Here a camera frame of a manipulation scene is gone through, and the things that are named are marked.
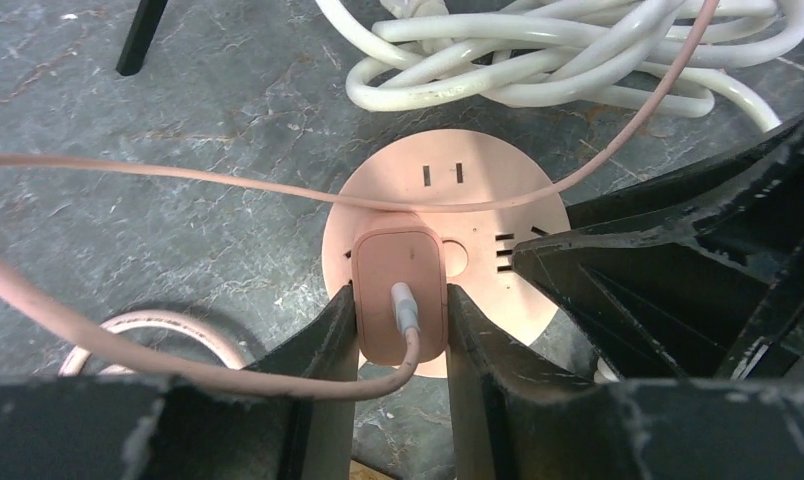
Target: stone floor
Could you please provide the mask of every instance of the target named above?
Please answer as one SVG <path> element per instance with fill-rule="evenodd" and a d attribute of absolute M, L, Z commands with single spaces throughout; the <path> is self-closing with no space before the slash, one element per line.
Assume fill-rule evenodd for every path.
<path fill-rule="evenodd" d="M 346 3 L 365 24 L 387 18 L 378 1 Z M 454 12 L 496 5 L 447 3 Z M 382 146 L 443 127 L 507 140 L 561 178 L 628 118 L 583 103 L 508 109 L 481 98 L 368 113 L 343 89 L 359 52 L 310 0 L 173 1 L 143 71 L 122 78 L 114 65 L 135 7 L 0 0 L 0 152 L 178 165 L 336 191 Z M 804 109 L 804 42 L 780 61 L 732 73 L 783 119 Z M 705 118 L 653 118 L 564 200 L 622 188 L 757 133 L 723 99 Z M 326 302 L 319 252 L 328 209 L 219 185 L 0 169 L 0 254 L 93 319 L 140 307 L 187 311 L 259 357 Z M 189 349 L 171 337 L 141 341 Z M 586 373 L 583 342 L 559 316 L 535 348 Z M 55 374 L 69 349 L 0 302 L 0 375 Z M 361 370 L 364 378 L 384 373 Z M 415 379 L 360 404 L 354 449 L 406 479 L 454 478 L 445 382 Z"/>

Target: white power cord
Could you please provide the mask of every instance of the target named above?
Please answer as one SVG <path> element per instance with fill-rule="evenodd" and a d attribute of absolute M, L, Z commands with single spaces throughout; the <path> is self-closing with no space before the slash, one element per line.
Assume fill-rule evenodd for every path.
<path fill-rule="evenodd" d="M 420 312 L 417 301 L 407 283 L 396 283 L 390 288 L 390 298 L 393 299 L 393 315 L 396 317 L 396 328 L 399 333 L 405 334 L 409 328 L 420 331 Z"/>
<path fill-rule="evenodd" d="M 619 382 L 617 374 L 605 363 L 601 357 L 596 361 L 596 371 L 593 373 L 593 381 L 596 383 Z"/>
<path fill-rule="evenodd" d="M 167 310 L 140 310 L 129 312 L 102 323 L 102 328 L 118 334 L 138 328 L 162 328 L 182 333 L 204 345 L 211 353 L 228 368 L 240 369 L 247 362 L 243 354 L 228 338 L 220 334 L 215 328 L 193 317 Z M 76 346 L 66 356 L 60 367 L 59 376 L 68 377 L 78 375 L 90 358 L 90 352 Z M 133 370 L 121 365 L 111 365 L 100 373 L 129 374 Z"/>
<path fill-rule="evenodd" d="M 681 50 L 700 0 L 516 0 L 499 12 L 450 15 L 443 0 L 381 0 L 397 20 L 364 28 L 340 0 L 316 0 L 329 22 L 367 55 L 346 92 L 371 111 L 431 107 L 482 95 L 513 107 L 574 100 L 637 109 L 650 92 L 616 85 L 634 71 L 661 77 Z M 804 0 L 723 0 L 692 59 L 658 112 L 706 115 L 711 91 L 741 107 L 763 131 L 780 121 L 767 103 L 718 69 L 758 65 L 804 38 Z M 784 16 L 776 35 L 742 43 Z M 709 45 L 735 42 L 734 45 Z M 534 50 L 511 58 L 513 50 Z M 470 62 L 493 52 L 491 65 Z M 369 83 L 401 70 L 379 86 Z"/>

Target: black plastic part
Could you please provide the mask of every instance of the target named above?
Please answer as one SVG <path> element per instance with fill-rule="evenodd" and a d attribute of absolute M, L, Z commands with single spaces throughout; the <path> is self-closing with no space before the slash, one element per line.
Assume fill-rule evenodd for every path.
<path fill-rule="evenodd" d="M 804 357 L 804 116 L 568 209 L 514 270 L 625 377 L 782 376 Z"/>
<path fill-rule="evenodd" d="M 131 22 L 128 36 L 125 37 L 125 45 L 119 55 L 116 64 L 116 71 L 123 77 L 136 75 L 143 68 L 146 60 L 146 53 L 155 38 L 161 16 L 166 9 L 168 0 L 140 0 L 137 5 L 137 13 Z"/>
<path fill-rule="evenodd" d="M 247 368 L 355 380 L 354 315 L 344 287 Z M 0 383 L 0 479 L 343 479 L 354 413 L 354 402 L 224 397 L 166 377 Z"/>
<path fill-rule="evenodd" d="M 804 384 L 643 379 L 593 385 L 449 287 L 459 479 L 804 479 Z"/>

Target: phone charger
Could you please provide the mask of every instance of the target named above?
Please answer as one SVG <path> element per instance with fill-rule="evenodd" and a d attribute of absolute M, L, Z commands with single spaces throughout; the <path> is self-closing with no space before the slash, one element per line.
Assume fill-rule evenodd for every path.
<path fill-rule="evenodd" d="M 408 284 L 417 302 L 420 362 L 446 349 L 448 312 L 443 242 L 414 214 L 379 213 L 358 226 L 352 248 L 352 286 L 358 344 L 367 360 L 399 365 L 406 342 L 396 328 L 390 289 Z"/>

